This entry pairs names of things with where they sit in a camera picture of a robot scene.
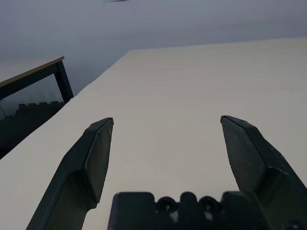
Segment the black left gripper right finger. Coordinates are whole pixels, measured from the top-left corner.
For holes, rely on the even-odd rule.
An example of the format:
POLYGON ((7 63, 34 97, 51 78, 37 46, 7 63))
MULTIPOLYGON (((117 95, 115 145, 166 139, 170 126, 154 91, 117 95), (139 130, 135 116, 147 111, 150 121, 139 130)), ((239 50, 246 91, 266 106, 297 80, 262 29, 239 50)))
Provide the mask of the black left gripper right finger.
POLYGON ((284 156, 247 121, 224 115, 220 122, 239 190, 255 195, 273 230, 305 230, 307 188, 284 156))

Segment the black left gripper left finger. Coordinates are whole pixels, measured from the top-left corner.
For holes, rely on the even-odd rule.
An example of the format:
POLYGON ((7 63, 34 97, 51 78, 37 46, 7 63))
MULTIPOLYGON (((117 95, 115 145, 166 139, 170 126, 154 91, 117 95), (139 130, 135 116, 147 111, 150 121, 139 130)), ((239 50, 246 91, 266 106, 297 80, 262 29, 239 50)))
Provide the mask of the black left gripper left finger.
POLYGON ((92 123, 64 155, 27 229, 80 230, 100 202, 114 121, 92 123))

